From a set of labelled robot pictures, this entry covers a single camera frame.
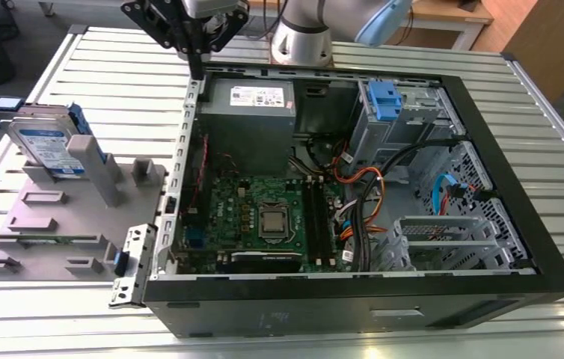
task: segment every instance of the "sticker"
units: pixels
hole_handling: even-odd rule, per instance
[[[343,159],[345,162],[351,163],[351,160],[354,159],[347,152],[342,152],[341,153],[341,158]]]
[[[235,86],[230,89],[230,106],[283,107],[283,89]]]
[[[343,261],[343,262],[349,262],[349,263],[351,263],[351,257],[354,256],[354,253],[351,253],[350,251],[343,251],[342,253],[341,253],[341,260]]]
[[[82,174],[83,167],[65,150],[69,139],[62,131],[21,129],[21,139],[37,160],[55,174]]]

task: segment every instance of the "aluminum table slat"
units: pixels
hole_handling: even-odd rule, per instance
[[[187,83],[185,63],[162,51],[141,31],[127,29],[89,28],[83,36],[66,37],[57,53],[30,99],[79,103],[102,149],[115,155],[118,162],[147,156],[169,166],[182,116],[183,95],[177,89]],[[389,46],[366,49],[337,43],[335,59],[339,56],[346,56],[346,63],[335,63],[335,67],[463,78],[564,253],[564,127],[514,63],[497,54]],[[373,58],[382,62],[370,64]],[[235,39],[218,59],[266,63],[266,44]],[[2,140],[0,226],[25,181],[18,170],[23,161],[7,139]],[[564,299],[517,310],[462,331],[213,341],[177,340],[149,311],[109,310],[107,300],[109,283],[0,282],[0,353],[110,358],[130,355],[137,349],[141,353],[133,355],[143,358],[171,358],[167,352],[178,351],[181,358],[326,355],[454,359],[499,358],[510,356],[514,349],[514,357],[564,358]]]

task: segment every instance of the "wire bundle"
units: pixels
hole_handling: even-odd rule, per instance
[[[383,188],[382,176],[390,172],[394,166],[405,159],[413,152],[421,150],[423,147],[431,146],[454,146],[458,142],[462,141],[462,138],[449,138],[449,139],[433,139],[421,141],[415,144],[405,146],[398,152],[387,159],[382,164],[378,174],[381,177],[371,177],[363,186],[363,190],[357,197],[357,202],[354,208],[350,212],[350,221],[351,221],[351,235],[355,240],[355,250],[354,256],[351,259],[351,270],[353,271],[369,271],[370,270],[370,241],[367,238],[367,228],[363,223],[363,202],[370,194],[371,189],[375,186],[377,179],[381,182]]]

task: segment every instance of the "small circuit board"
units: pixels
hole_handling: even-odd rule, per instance
[[[310,234],[310,224],[305,224],[310,214],[303,208],[305,181],[270,177],[214,179],[207,225],[202,230],[186,230],[187,257],[194,272],[214,272],[211,263],[219,263],[223,255],[235,252],[299,255],[299,271],[339,271],[343,263],[335,260],[335,236],[329,218],[339,207],[341,188],[338,184],[326,184],[319,189],[323,203],[319,240],[327,243],[321,244],[321,251],[326,253],[315,256],[314,234]]]

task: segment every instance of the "metal bracket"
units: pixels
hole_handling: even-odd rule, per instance
[[[113,282],[113,297],[109,308],[143,308],[141,303],[145,282],[149,279],[153,246],[157,228],[151,224],[142,224],[129,228],[123,248],[115,256],[115,265],[123,266],[117,273],[123,276]]]

